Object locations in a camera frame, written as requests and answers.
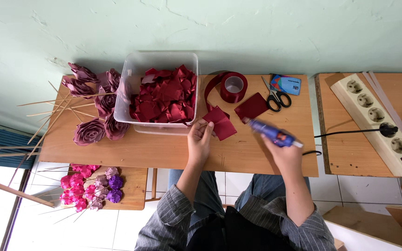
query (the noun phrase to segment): glue gun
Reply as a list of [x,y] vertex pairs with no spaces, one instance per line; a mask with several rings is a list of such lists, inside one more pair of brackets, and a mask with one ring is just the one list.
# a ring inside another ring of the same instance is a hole
[[288,134],[283,129],[278,129],[273,126],[266,125],[265,123],[256,119],[243,118],[243,121],[247,123],[257,133],[264,134],[276,146],[290,147],[292,145],[295,145],[299,148],[303,146],[302,143],[296,141],[296,138],[294,136]]

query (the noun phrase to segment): plastic storage box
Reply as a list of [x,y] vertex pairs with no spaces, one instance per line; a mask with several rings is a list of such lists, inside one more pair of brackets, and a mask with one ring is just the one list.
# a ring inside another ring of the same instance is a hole
[[114,108],[114,119],[119,122],[126,122],[139,126],[148,127],[171,127],[187,128],[192,125],[197,116],[197,107],[195,106],[193,120],[183,123],[143,123],[130,116],[131,95],[139,93],[141,77],[145,76],[145,71],[150,68],[156,70],[175,70],[181,65],[193,71],[197,76],[196,98],[198,103],[198,56],[191,52],[134,52],[126,56],[123,65],[122,76],[120,78],[119,88],[117,89],[116,106]]

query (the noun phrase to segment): hand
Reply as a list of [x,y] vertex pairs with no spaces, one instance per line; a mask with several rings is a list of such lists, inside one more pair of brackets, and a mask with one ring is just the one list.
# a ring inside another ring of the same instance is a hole
[[264,134],[261,135],[261,138],[272,153],[274,162],[283,176],[302,175],[302,148],[294,145],[290,147],[276,146]]
[[207,157],[209,157],[210,136],[214,130],[214,123],[207,123],[200,119],[193,123],[192,129],[187,135],[188,142],[188,164],[204,166]]

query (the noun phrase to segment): satin ribbon roll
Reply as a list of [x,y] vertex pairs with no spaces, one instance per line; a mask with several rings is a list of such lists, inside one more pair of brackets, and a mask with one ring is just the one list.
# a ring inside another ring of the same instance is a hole
[[221,83],[220,96],[227,103],[237,103],[243,99],[244,94],[248,88],[248,80],[240,73],[234,71],[227,71],[216,75],[206,86],[204,91],[205,104],[207,111],[212,111],[215,106],[207,102],[207,97],[210,91]]

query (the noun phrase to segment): blue jeans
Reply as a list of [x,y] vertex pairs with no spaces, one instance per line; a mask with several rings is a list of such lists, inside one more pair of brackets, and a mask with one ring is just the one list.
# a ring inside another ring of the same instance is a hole
[[[178,183],[179,178],[184,170],[170,169],[168,175],[168,188]],[[305,177],[306,186],[311,193],[310,181]],[[270,174],[254,174],[248,188],[243,191],[235,202],[235,209],[240,211],[248,202],[251,195],[272,201],[277,197],[286,195],[285,183],[281,175]],[[192,215],[190,225],[204,219],[209,214],[220,213],[224,215],[224,209],[218,195],[217,180],[214,171],[202,171],[198,182],[195,200],[193,202],[195,213]]]

